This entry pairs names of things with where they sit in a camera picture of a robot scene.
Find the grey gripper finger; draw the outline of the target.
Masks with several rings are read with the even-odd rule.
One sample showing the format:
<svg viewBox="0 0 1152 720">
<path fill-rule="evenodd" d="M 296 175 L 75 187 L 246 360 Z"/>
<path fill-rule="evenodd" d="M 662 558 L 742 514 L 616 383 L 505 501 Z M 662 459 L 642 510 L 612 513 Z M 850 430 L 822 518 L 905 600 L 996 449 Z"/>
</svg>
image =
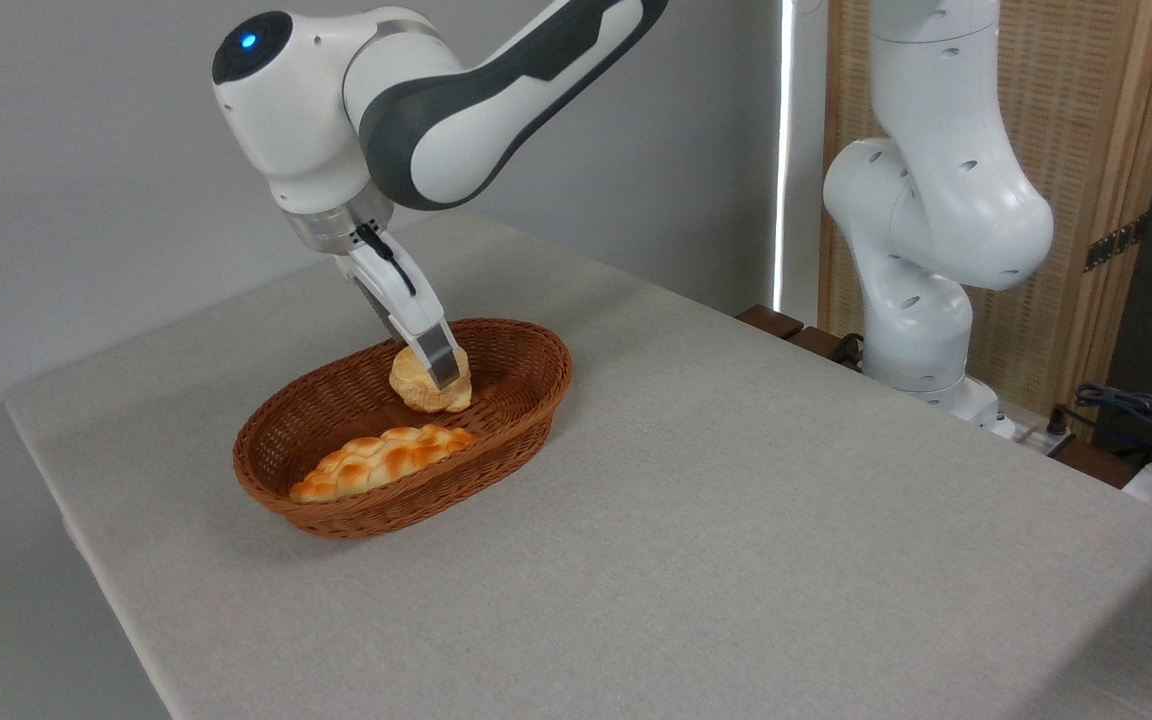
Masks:
<svg viewBox="0 0 1152 720">
<path fill-rule="evenodd" d="M 465 376 L 456 355 L 460 346 L 454 340 L 447 323 L 435 323 L 429 331 L 410 338 L 410 347 L 417 361 L 429 370 L 435 389 L 448 389 L 453 382 L 460 381 Z"/>
</svg>

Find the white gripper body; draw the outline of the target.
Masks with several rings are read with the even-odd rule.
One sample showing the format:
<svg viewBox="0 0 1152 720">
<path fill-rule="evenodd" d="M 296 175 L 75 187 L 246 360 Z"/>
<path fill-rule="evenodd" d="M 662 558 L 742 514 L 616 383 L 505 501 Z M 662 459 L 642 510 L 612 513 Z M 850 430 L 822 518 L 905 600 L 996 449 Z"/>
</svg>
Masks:
<svg viewBox="0 0 1152 720">
<path fill-rule="evenodd" d="M 429 278 L 410 253 L 387 232 L 353 232 L 348 252 L 338 265 L 365 291 L 376 314 L 387 323 L 394 338 L 410 343 L 410 338 L 445 323 L 442 302 Z"/>
</svg>

